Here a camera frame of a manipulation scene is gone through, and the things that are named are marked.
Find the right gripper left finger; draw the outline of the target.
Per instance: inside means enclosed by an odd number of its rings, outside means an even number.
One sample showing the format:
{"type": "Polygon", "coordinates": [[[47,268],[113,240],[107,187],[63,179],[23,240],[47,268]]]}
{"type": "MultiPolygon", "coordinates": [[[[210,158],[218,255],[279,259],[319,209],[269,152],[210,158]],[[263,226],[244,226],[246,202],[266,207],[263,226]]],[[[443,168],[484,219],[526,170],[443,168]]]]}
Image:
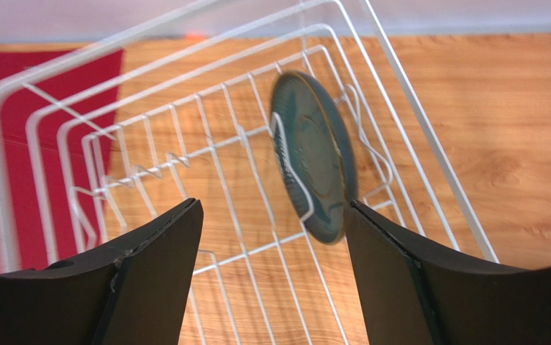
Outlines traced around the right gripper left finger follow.
{"type": "Polygon", "coordinates": [[[43,270],[0,274],[0,344],[177,344],[203,222],[189,198],[43,270]]]}

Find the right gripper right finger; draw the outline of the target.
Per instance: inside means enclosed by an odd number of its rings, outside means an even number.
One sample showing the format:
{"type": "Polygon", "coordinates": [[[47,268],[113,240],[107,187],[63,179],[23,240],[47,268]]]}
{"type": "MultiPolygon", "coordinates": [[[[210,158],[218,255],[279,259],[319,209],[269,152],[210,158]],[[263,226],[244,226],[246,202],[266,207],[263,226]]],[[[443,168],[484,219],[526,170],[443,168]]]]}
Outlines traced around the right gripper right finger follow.
{"type": "Polygon", "coordinates": [[[358,201],[344,225],[370,344],[551,344],[551,267],[463,254],[358,201]]]}

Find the white wire dish rack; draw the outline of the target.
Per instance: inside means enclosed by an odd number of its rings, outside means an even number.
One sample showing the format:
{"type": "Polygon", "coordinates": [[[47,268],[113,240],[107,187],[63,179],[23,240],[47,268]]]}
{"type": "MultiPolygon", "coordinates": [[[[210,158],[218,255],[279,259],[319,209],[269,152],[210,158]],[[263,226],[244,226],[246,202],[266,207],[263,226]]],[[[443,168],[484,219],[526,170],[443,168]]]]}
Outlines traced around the white wire dish rack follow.
{"type": "Polygon", "coordinates": [[[287,70],[336,103],[365,203],[497,261],[370,1],[193,1],[0,79],[0,272],[194,196],[182,344],[364,342],[346,243],[311,237],[279,173],[270,96],[287,70]]]}

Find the dark grey plate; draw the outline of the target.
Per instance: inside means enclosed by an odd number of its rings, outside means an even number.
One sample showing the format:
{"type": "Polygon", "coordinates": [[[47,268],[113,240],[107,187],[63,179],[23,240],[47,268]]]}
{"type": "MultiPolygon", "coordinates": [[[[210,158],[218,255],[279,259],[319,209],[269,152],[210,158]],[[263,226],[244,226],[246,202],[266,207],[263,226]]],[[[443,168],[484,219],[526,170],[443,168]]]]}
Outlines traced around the dark grey plate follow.
{"type": "Polygon", "coordinates": [[[345,206],[358,198],[350,135],[326,88],[313,76],[288,70],[271,100],[273,146],[288,196],[306,230],[323,244],[344,235],[345,206]]]}

